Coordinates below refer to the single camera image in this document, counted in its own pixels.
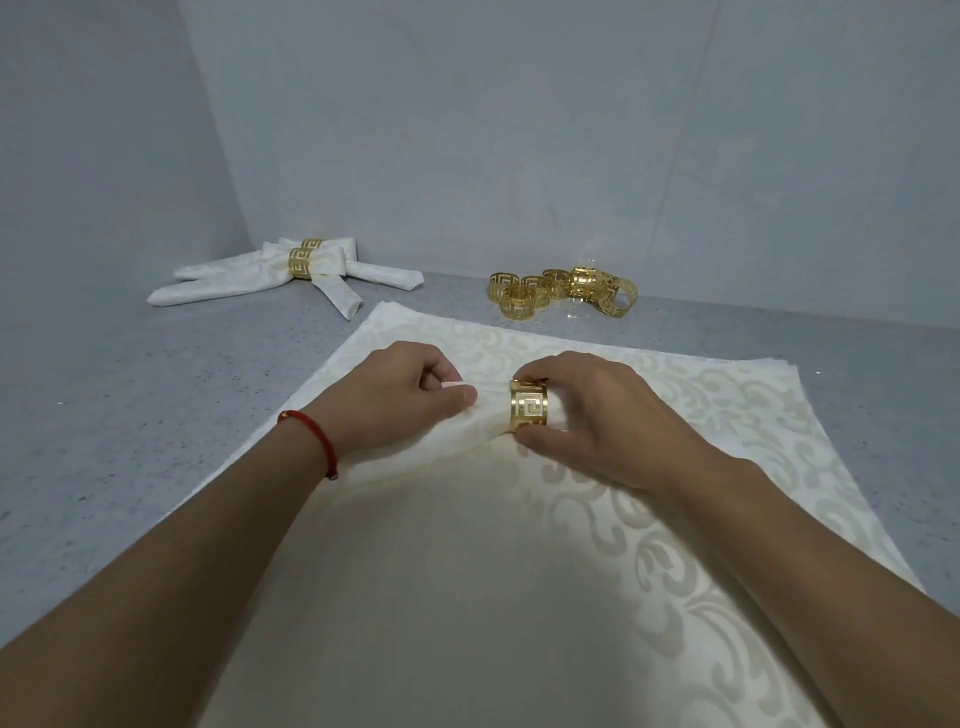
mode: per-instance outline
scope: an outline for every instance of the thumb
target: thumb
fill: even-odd
[[[477,401],[477,391],[469,384],[424,392],[424,418],[429,425],[459,415]]]
[[[565,463],[576,461],[583,450],[583,442],[577,434],[546,425],[524,425],[516,431],[514,438],[533,452]]]

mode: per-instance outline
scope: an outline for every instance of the pile of napkin rings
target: pile of napkin rings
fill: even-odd
[[[618,303],[618,296],[626,304]],[[494,273],[487,284],[487,298],[500,306],[508,319],[523,321],[533,318],[538,308],[551,301],[571,298],[593,303],[608,316],[620,318],[636,303],[636,286],[626,279],[578,265],[572,271],[549,268],[541,276],[516,276]]]

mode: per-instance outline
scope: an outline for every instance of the cream damask napkin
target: cream damask napkin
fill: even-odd
[[[497,436],[503,420],[490,409],[496,383],[530,359],[574,349],[625,362],[712,442],[754,459],[808,512],[919,586],[795,368],[584,344],[382,303],[283,408],[400,339],[436,344],[466,380],[493,384],[477,408],[346,463],[336,488],[318,489],[264,577],[201,725],[831,722],[683,522],[668,526],[640,499]]]

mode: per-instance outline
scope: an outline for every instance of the table surface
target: table surface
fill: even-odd
[[[91,344],[95,366],[4,393],[0,644],[176,506],[379,301],[593,343],[796,364],[903,556],[960,614],[960,330],[648,298],[623,319],[568,301],[511,322],[476,279],[427,276],[409,293],[351,285],[366,302],[351,322],[299,282],[171,308],[144,303],[138,327]]]

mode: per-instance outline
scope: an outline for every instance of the napkin ring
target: napkin ring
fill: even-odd
[[[627,297],[626,305],[617,303],[617,297],[621,292]],[[637,296],[634,283],[626,279],[610,278],[603,281],[597,291],[597,308],[608,316],[618,319],[633,307]]]
[[[287,257],[290,275],[295,279],[310,280],[310,248],[294,248]]]
[[[487,298],[494,303],[500,303],[503,297],[503,291],[508,285],[518,285],[520,276],[513,273],[494,273],[490,276],[490,282],[487,283]]]
[[[553,301],[565,299],[570,293],[570,272],[562,268],[547,268],[543,277],[550,281],[550,298]]]
[[[525,285],[508,285],[500,296],[500,310],[508,319],[524,321],[534,317],[534,298],[536,294],[532,288]]]
[[[524,276],[520,285],[526,286],[534,292],[534,308],[545,308],[550,305],[550,280],[544,276]]]
[[[597,293],[613,276],[596,268],[575,266],[570,271],[570,298],[588,303],[597,303]]]
[[[546,425],[546,384],[542,381],[510,381],[510,431],[522,425]]]

